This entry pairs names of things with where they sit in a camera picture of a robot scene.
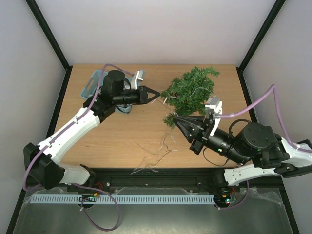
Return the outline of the small green christmas tree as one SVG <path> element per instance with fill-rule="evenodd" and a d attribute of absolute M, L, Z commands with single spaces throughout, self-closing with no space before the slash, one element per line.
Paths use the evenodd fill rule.
<path fill-rule="evenodd" d="M 163 122 L 173 128 L 174 117 L 189 116 L 194 113 L 206 115 L 205 103 L 214 93 L 215 82 L 220 72 L 213 67 L 195 66 L 179 78 L 174 78 L 166 90 L 160 93 L 164 104 L 172 107 Z"/>

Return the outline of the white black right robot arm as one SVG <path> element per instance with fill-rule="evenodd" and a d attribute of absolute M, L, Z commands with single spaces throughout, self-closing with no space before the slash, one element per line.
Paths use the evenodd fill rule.
<path fill-rule="evenodd" d="M 290 178 L 312 171 L 311 142 L 288 143 L 270 126 L 247 121 L 233 136 L 231 131 L 218 128 L 215 120 L 203 116 L 179 116 L 174 123 L 195 154 L 206 147 L 240 165 L 214 173 L 212 186 L 218 191 L 263 176 Z"/>

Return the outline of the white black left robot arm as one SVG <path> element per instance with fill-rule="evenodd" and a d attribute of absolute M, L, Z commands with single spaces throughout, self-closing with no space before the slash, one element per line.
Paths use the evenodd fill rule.
<path fill-rule="evenodd" d="M 94 177 L 91 169 L 82 164 L 62 164 L 62 158 L 87 132 L 113 114 L 117 107 L 148 104 L 159 97 L 158 91 L 138 85 L 144 80 L 145 73 L 144 70 L 138 70 L 128 80 L 121 70 L 102 72 L 95 91 L 70 121 L 39 144 L 29 143 L 24 147 L 24 157 L 30 160 L 26 176 L 31 176 L 47 190 L 59 184 L 89 183 Z"/>

